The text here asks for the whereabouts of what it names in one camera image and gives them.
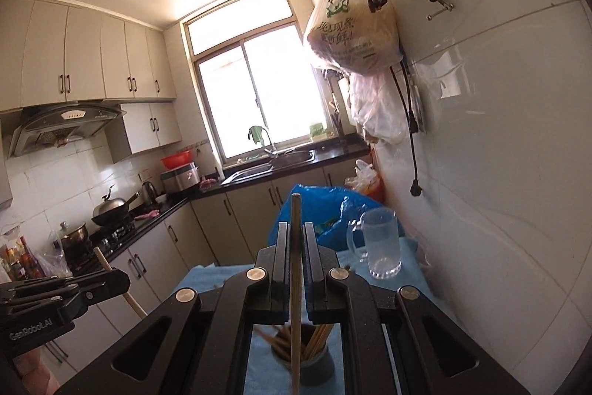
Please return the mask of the person left hand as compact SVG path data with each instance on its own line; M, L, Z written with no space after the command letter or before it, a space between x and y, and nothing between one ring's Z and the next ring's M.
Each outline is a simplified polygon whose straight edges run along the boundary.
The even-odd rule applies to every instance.
M55 375L41 359L39 348L14 359L23 387L30 395L53 395L60 387Z

